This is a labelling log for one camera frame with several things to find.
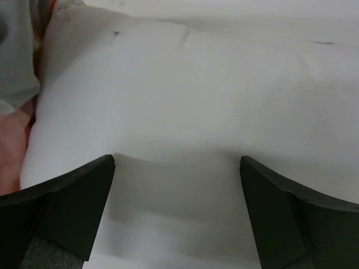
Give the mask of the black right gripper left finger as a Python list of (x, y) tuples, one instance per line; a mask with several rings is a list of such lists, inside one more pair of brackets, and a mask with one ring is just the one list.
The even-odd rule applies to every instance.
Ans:
[(1, 196), (1, 268), (82, 268), (112, 185), (114, 157)]

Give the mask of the orange grey checked pillowcase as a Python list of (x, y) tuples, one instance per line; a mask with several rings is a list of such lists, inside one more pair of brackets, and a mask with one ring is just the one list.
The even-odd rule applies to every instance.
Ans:
[(1, 1), (1, 194), (20, 189), (41, 43), (56, 1)]

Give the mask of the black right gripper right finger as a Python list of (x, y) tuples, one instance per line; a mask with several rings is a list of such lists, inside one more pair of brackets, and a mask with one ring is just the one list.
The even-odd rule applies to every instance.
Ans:
[(315, 191), (249, 156), (243, 194), (262, 268), (358, 268), (358, 205)]

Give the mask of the white pillow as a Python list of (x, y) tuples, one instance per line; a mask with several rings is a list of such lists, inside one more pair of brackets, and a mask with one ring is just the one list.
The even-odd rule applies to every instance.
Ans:
[(116, 160), (85, 268), (259, 268), (243, 155), (358, 202), (358, 21), (152, 20), (62, 3), (40, 79), (21, 186)]

